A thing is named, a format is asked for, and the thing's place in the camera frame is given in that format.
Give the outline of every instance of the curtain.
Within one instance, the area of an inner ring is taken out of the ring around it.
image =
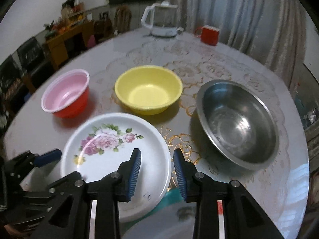
[[[305,54],[306,12],[298,0],[167,0],[179,25],[219,28],[219,41],[265,65],[292,89]]]

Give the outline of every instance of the stainless steel basin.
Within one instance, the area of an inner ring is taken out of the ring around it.
[[[208,138],[229,160],[250,169],[268,166],[279,137],[265,104],[244,86],[213,80],[197,93],[197,113]]]

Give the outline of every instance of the red and pink bowl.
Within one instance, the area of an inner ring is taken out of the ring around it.
[[[45,90],[41,107],[59,118],[73,118],[84,111],[89,96],[90,76],[75,69],[56,78]]]

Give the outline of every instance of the red mug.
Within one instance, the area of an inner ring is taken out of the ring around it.
[[[200,35],[197,35],[196,33],[199,30],[201,30],[202,33]],[[219,31],[220,30],[218,28],[205,25],[204,27],[198,27],[195,30],[194,35],[196,37],[200,37],[201,42],[204,42],[208,45],[216,46],[218,42]]]

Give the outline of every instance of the round table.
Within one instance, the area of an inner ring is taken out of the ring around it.
[[[114,93],[117,77],[136,65],[159,65],[173,70],[184,86],[180,100],[165,112],[142,116],[162,134],[173,153],[182,149],[197,170],[213,179],[239,180],[261,205],[285,238],[296,238],[303,220],[309,187],[307,144],[293,100],[273,72],[252,58],[224,44],[211,47],[191,34],[155,38],[137,29],[106,41],[69,62],[43,84],[23,106],[5,137],[7,157],[30,150],[43,154],[63,150],[71,134],[87,119],[106,112],[128,112]],[[49,83],[71,69],[90,74],[90,96],[85,111],[73,119],[58,119],[41,109],[40,100]],[[196,115],[195,98],[201,85],[212,79],[233,80],[257,94],[275,118],[279,152],[274,162],[259,171],[248,171],[225,159],[206,138]],[[60,165],[35,169],[23,182],[24,189],[60,178]],[[169,186],[176,186],[173,172]]]

